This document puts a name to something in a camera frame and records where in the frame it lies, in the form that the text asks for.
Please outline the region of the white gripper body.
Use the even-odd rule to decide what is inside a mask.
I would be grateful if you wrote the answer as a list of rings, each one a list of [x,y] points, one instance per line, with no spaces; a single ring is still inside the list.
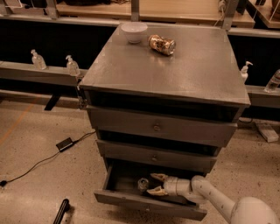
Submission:
[[[164,190],[171,196],[187,197],[192,191],[191,181],[170,176],[164,181]]]

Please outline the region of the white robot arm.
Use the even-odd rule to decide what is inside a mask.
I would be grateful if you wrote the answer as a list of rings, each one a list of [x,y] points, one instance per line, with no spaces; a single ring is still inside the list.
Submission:
[[[243,197],[234,202],[202,176],[196,175],[192,179],[163,173],[152,173],[151,176],[163,185],[149,189],[150,195],[182,196],[197,204],[208,200],[228,224],[280,224],[276,213],[262,200]]]

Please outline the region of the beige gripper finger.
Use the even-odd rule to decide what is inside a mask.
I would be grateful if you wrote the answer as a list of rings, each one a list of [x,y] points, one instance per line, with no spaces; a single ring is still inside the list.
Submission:
[[[166,196],[168,192],[162,187],[157,186],[154,189],[147,190],[147,193],[154,196]]]
[[[159,180],[161,182],[165,182],[165,180],[168,178],[168,176],[166,174],[163,173],[152,173],[150,175],[152,178]]]

